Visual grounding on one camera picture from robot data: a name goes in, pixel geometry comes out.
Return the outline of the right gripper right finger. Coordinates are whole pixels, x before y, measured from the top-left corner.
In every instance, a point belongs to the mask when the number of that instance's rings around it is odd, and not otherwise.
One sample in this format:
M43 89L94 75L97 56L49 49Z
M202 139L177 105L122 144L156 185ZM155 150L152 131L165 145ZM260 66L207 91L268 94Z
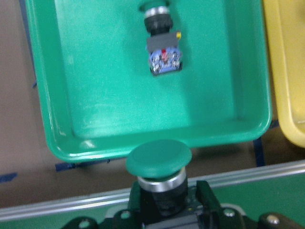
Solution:
M196 182L196 199L202 210L197 215L200 229L303 229L283 214L267 212L254 221L231 207L222 207L207 181Z

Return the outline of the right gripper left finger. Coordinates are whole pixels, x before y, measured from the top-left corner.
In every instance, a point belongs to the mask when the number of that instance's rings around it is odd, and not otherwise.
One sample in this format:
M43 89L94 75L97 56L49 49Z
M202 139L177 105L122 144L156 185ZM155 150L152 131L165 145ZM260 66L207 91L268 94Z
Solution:
M127 208L111 208L104 219L98 222L88 216L75 217L66 223L64 229L142 229L143 218L140 207L140 185L132 185Z

